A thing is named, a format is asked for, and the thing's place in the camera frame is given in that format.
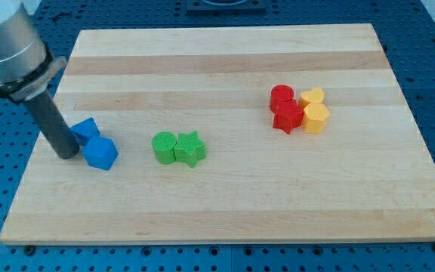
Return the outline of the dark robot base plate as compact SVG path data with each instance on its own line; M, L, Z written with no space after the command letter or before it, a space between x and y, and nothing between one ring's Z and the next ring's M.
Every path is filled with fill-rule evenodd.
M203 14L214 12L265 11L265 0L185 0L188 14Z

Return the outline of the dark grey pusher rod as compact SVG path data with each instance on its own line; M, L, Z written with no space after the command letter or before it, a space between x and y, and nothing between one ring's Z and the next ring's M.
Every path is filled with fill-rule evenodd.
M79 144L48 90L23 105L59 158L71 159L79 152Z

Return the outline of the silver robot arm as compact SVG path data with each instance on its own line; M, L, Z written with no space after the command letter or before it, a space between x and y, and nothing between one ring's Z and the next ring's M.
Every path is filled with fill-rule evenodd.
M42 41L21 1L0 0L0 99L24 105L61 159L79 152L48 90L66 64Z

